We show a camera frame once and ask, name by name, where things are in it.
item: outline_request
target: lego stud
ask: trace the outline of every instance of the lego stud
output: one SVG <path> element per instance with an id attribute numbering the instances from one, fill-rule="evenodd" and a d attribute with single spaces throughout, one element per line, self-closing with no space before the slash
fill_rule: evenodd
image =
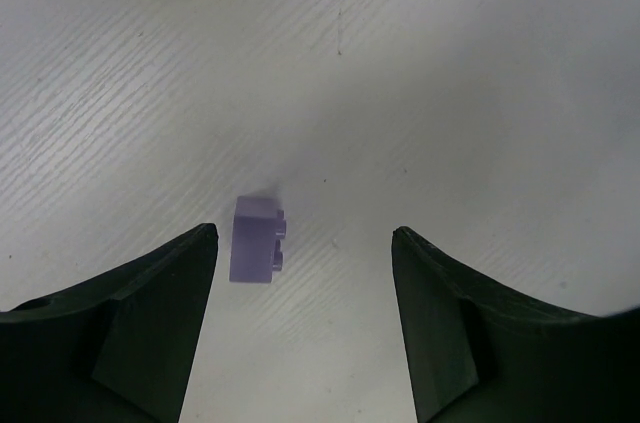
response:
<path id="1" fill-rule="evenodd" d="M 284 211 L 273 198 L 241 196 L 236 202 L 229 281 L 271 283 L 284 257 L 280 241 L 287 233 Z"/>
<path id="2" fill-rule="evenodd" d="M 280 251 L 280 240 L 276 240 L 276 249 L 273 252 L 273 271 L 282 271 L 284 257 Z"/>
<path id="3" fill-rule="evenodd" d="M 287 220 L 284 219 L 284 211 L 278 210 L 278 218 L 276 219 L 276 238 L 284 240 L 287 236 Z"/>

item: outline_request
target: wood grain surface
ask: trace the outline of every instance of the wood grain surface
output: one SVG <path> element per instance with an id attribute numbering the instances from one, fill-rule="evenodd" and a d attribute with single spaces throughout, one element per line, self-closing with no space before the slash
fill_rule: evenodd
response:
<path id="1" fill-rule="evenodd" d="M 183 422 L 413 422 L 409 225 L 499 281 L 640 303 L 640 0 L 0 0 L 0 309 L 202 221 Z M 285 268 L 228 282 L 235 197 Z"/>

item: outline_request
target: white wooden table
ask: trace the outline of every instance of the white wooden table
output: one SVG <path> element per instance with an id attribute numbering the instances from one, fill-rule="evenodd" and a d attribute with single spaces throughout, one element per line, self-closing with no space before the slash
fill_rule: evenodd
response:
<path id="1" fill-rule="evenodd" d="M 202 221 L 183 422 L 415 421 L 409 225 L 546 301 L 640 303 L 640 0 L 0 0 L 0 309 Z M 237 195 L 285 269 L 228 282 Z"/>

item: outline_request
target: purple lego brick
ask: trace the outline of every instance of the purple lego brick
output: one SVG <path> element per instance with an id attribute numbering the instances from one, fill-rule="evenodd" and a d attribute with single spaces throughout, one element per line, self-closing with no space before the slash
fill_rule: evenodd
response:
<path id="1" fill-rule="evenodd" d="M 229 281 L 271 283 L 273 272 L 282 270 L 280 240 L 286 232 L 277 200 L 240 196 L 233 219 Z"/>

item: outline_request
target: table surface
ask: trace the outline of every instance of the table surface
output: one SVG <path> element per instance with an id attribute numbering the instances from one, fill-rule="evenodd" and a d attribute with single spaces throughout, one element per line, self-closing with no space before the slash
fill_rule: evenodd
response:
<path id="1" fill-rule="evenodd" d="M 0 0 L 0 308 L 199 222 L 182 422 L 414 422 L 393 229 L 529 295 L 640 303 L 640 0 Z M 235 198 L 285 269 L 228 282 Z"/>

